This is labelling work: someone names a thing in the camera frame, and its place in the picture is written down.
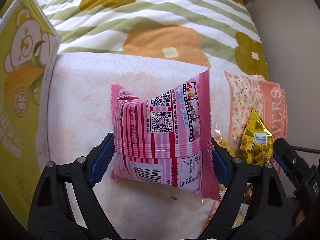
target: striped blanket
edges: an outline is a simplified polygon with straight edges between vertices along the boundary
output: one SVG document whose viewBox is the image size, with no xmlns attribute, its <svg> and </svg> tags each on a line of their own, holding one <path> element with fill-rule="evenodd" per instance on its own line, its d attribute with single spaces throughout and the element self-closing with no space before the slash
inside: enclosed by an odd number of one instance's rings
<svg viewBox="0 0 320 240">
<path fill-rule="evenodd" d="M 268 70 L 242 0 L 37 0 L 59 52 L 178 60 L 242 75 Z"/>
</svg>

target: yellow snack package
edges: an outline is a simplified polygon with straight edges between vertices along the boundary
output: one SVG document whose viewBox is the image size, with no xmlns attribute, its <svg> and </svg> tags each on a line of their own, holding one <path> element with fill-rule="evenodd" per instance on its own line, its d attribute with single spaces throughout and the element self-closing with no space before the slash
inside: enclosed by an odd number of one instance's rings
<svg viewBox="0 0 320 240">
<path fill-rule="evenodd" d="M 252 108 L 240 145 L 244 160 L 249 164 L 265 164 L 272 155 L 273 142 L 272 134 L 257 111 Z"/>
</svg>

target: metal pin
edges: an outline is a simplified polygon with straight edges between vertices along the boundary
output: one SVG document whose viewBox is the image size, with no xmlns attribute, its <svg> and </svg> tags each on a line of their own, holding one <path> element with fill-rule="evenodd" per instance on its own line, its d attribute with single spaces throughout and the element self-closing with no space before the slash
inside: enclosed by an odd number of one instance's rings
<svg viewBox="0 0 320 240">
<path fill-rule="evenodd" d="M 79 163 L 84 163 L 85 162 L 85 157 L 84 156 L 81 156 L 77 159 L 77 162 Z"/>
<path fill-rule="evenodd" d="M 234 157 L 233 162 L 239 164 L 242 162 L 242 160 L 239 157 Z"/>
<path fill-rule="evenodd" d="M 273 167 L 273 164 L 270 163 L 270 162 L 266 162 L 266 167 L 269 168 L 269 169 L 271 169 L 271 168 Z"/>
<path fill-rule="evenodd" d="M 46 166 L 47 166 L 48 168 L 51 168 L 53 165 L 54 165 L 54 162 L 52 162 L 52 161 L 49 161 L 49 162 L 47 162 L 47 164 L 46 164 Z"/>
</svg>

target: cartoon bear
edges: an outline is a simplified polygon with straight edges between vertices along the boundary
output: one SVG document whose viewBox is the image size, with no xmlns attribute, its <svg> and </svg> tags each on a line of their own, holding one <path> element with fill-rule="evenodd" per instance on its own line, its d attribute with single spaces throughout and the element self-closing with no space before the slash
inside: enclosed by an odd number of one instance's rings
<svg viewBox="0 0 320 240">
<path fill-rule="evenodd" d="M 7 73 L 30 60 L 33 53 L 35 56 L 40 55 L 40 62 L 45 65 L 49 58 L 50 49 L 52 50 L 55 43 L 54 37 L 41 32 L 39 23 L 31 17 L 27 8 L 21 9 L 18 13 L 16 25 L 17 31 L 4 62 Z M 35 44 L 41 40 L 45 42 L 34 52 Z"/>
</svg>

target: snack bag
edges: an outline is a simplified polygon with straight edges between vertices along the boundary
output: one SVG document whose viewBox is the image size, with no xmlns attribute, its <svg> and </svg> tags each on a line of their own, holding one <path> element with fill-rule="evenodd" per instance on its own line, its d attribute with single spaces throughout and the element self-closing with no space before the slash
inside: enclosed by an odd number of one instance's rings
<svg viewBox="0 0 320 240">
<path fill-rule="evenodd" d="M 147 102 L 112 86 L 115 180 L 171 185 L 220 200 L 211 157 L 209 72 Z"/>
<path fill-rule="evenodd" d="M 249 164 L 263 165 L 272 155 L 273 136 L 255 108 L 252 108 L 244 128 L 240 149 Z"/>
</svg>

